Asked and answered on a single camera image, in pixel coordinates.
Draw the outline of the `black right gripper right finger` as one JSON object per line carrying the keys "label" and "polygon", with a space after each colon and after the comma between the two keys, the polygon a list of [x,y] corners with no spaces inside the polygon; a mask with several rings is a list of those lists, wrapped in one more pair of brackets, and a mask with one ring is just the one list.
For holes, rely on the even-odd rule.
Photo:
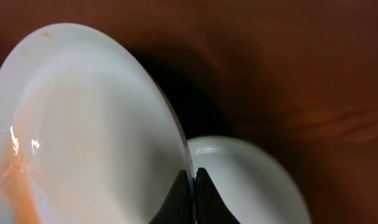
{"label": "black right gripper right finger", "polygon": [[229,211],[206,169],[196,172],[197,224],[240,224]]}

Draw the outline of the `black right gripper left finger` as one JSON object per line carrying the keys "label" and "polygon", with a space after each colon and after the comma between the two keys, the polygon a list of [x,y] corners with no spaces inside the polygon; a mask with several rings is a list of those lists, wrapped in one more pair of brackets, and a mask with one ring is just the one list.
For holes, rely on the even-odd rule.
{"label": "black right gripper left finger", "polygon": [[194,224],[193,200],[186,170],[180,170],[149,224]]}

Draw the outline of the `mint green plate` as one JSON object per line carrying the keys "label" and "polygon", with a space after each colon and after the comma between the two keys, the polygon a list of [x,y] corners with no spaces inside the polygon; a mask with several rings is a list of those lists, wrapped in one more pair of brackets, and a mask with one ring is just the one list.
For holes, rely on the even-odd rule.
{"label": "mint green plate", "polygon": [[189,140],[188,147],[194,169],[206,169],[240,223],[311,223],[293,179],[257,146],[240,139],[206,136]]}
{"label": "mint green plate", "polygon": [[178,173],[182,128],[145,68],[106,34],[39,28],[0,68],[0,223],[148,223]]}

